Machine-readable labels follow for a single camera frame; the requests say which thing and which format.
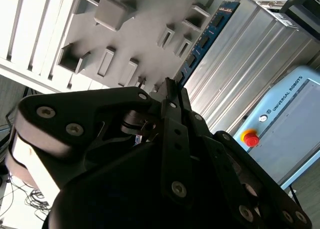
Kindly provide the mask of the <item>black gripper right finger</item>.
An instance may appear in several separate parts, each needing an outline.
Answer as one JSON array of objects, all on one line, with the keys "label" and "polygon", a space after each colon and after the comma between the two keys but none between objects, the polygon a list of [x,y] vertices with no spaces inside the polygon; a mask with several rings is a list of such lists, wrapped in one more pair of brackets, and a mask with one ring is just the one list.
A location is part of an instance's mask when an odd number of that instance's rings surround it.
[{"label": "black gripper right finger", "polygon": [[179,90],[191,133],[201,225],[217,229],[310,229],[312,222],[280,186],[226,132],[211,133]]}]

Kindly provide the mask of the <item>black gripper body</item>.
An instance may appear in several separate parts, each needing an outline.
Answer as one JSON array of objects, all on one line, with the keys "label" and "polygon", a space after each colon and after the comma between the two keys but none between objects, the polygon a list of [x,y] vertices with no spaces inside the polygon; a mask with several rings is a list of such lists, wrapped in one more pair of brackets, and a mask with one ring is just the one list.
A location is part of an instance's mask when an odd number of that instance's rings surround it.
[{"label": "black gripper body", "polygon": [[216,229],[202,226],[196,159],[180,143],[143,143],[69,182],[45,229]]}]

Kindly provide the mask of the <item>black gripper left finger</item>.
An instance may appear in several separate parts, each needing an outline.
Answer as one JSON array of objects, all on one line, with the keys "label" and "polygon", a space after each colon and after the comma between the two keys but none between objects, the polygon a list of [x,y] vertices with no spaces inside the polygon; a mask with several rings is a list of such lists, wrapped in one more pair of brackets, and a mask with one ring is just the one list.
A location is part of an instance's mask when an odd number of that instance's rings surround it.
[{"label": "black gripper left finger", "polygon": [[183,118],[191,111],[187,90],[170,78],[151,94],[129,86],[31,95],[18,103],[6,164],[53,205],[69,181],[95,165],[90,153],[142,136],[163,151],[162,194],[188,203],[191,182],[173,169],[178,162],[173,148],[181,146],[182,170],[189,172]]}]

